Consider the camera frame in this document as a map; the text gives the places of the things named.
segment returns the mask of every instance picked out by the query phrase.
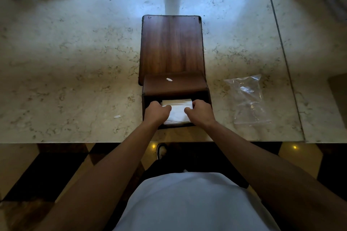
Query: tissue paper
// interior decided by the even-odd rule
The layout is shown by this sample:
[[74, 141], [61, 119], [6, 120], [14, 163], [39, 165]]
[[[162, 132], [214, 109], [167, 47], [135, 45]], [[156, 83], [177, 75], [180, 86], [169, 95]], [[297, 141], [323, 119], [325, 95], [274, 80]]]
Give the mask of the tissue paper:
[[184, 123], [190, 123], [190, 120], [184, 109], [189, 107], [193, 109], [193, 103], [191, 99], [185, 100], [165, 100], [161, 103], [162, 106], [171, 105], [171, 112], [168, 119], [164, 122], [165, 125], [179, 125]]

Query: clear plastic bag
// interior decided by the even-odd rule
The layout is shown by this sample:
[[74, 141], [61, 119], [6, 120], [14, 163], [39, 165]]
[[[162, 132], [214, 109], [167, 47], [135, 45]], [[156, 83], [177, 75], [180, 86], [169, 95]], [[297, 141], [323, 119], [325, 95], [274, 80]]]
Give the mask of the clear plastic bag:
[[234, 124], [256, 125], [271, 122], [259, 86], [261, 75], [224, 80], [230, 85], [235, 104]]

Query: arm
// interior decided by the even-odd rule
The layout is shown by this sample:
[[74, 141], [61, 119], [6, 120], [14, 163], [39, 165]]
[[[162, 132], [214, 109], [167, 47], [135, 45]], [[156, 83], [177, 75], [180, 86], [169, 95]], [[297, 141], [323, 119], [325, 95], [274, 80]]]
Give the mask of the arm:
[[102, 230], [171, 106], [151, 102], [144, 121], [80, 178], [52, 208], [37, 231]]
[[186, 108], [262, 200], [299, 230], [342, 230], [347, 203], [301, 168], [238, 136], [216, 122], [211, 105], [201, 100]]

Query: forearm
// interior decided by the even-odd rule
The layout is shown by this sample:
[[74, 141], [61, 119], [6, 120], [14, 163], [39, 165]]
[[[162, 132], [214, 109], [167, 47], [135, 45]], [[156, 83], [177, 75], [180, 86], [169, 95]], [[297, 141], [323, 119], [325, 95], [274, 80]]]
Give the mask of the forearm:
[[333, 230], [331, 223], [343, 219], [346, 203], [301, 168], [217, 122], [206, 128], [206, 132], [260, 198], [297, 228]]
[[37, 231], [101, 230], [156, 130], [156, 126], [145, 122], [137, 127], [67, 191]]

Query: shoe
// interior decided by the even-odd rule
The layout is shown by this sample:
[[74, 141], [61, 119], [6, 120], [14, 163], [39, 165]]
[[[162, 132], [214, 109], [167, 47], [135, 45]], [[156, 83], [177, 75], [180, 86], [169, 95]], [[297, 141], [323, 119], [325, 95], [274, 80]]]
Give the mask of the shoe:
[[160, 143], [157, 145], [157, 160], [162, 159], [168, 150], [168, 146], [165, 143]]

